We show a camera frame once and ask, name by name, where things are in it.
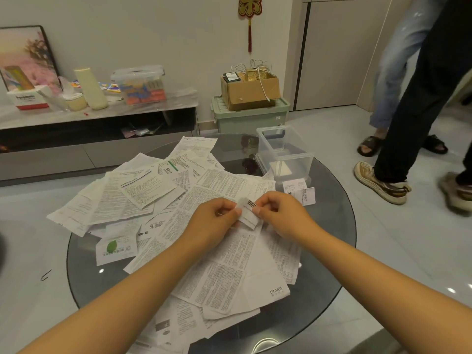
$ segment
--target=framed picture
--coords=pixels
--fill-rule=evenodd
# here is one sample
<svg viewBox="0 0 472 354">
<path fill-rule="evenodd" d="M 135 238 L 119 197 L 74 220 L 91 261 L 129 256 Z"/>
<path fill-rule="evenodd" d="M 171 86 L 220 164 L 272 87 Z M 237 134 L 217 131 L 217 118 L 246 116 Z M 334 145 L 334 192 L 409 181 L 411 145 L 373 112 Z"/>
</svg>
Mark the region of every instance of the framed picture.
<svg viewBox="0 0 472 354">
<path fill-rule="evenodd" d="M 42 26 L 0 27 L 0 75 L 7 90 L 47 85 L 61 91 L 58 70 Z"/>
</svg>

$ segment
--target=tassel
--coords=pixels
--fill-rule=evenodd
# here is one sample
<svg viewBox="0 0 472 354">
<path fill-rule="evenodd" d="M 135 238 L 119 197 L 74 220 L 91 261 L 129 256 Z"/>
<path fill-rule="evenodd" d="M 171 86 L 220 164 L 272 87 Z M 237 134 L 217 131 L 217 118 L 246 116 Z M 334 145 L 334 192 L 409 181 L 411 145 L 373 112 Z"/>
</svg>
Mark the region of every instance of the tassel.
<svg viewBox="0 0 472 354">
<path fill-rule="evenodd" d="M 247 40 L 248 40 L 247 51 L 248 51 L 249 53 L 251 53 L 251 52 L 252 52 L 251 19 L 249 19 L 249 28 L 248 28 Z"/>
</svg>

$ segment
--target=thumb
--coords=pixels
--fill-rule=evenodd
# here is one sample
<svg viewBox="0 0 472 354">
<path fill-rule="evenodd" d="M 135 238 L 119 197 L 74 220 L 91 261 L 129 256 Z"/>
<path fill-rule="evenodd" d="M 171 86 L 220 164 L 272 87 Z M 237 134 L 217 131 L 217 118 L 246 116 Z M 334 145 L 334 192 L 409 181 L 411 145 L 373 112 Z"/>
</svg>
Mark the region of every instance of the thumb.
<svg viewBox="0 0 472 354">
<path fill-rule="evenodd" d="M 225 223 L 225 225 L 230 227 L 237 221 L 237 219 L 239 219 L 241 212 L 243 211 L 240 208 L 233 208 L 233 210 L 221 216 L 220 219 Z"/>
<path fill-rule="evenodd" d="M 256 206 L 252 208 L 252 211 L 254 214 L 256 214 L 258 218 L 266 222 L 271 222 L 271 220 L 273 220 L 274 213 L 270 211 L 268 208 Z"/>
</svg>

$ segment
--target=white cylindrical bottle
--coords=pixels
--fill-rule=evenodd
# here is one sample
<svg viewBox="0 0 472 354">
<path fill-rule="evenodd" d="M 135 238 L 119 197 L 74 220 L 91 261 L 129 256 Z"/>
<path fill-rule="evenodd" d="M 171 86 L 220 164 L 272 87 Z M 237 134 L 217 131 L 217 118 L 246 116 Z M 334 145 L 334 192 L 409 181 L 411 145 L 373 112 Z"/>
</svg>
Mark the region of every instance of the white cylindrical bottle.
<svg viewBox="0 0 472 354">
<path fill-rule="evenodd" d="M 90 68 L 75 69 L 74 72 L 89 106 L 95 110 L 108 107 L 107 97 Z"/>
</svg>

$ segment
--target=hand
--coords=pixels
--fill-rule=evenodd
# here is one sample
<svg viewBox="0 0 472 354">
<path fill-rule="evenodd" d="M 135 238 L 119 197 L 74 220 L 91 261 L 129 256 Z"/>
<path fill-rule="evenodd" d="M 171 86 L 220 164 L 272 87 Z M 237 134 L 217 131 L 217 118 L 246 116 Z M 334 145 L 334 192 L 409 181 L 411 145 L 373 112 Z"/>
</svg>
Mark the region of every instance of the hand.
<svg viewBox="0 0 472 354">
<path fill-rule="evenodd" d="M 200 204 L 179 240 L 192 244 L 202 254 L 213 249 L 239 219 L 242 210 L 235 206 L 235 202 L 222 197 Z"/>
<path fill-rule="evenodd" d="M 280 236 L 296 242 L 300 242 L 311 228 L 318 226 L 295 197 L 279 191 L 263 194 L 252 211 L 274 226 Z"/>
</svg>

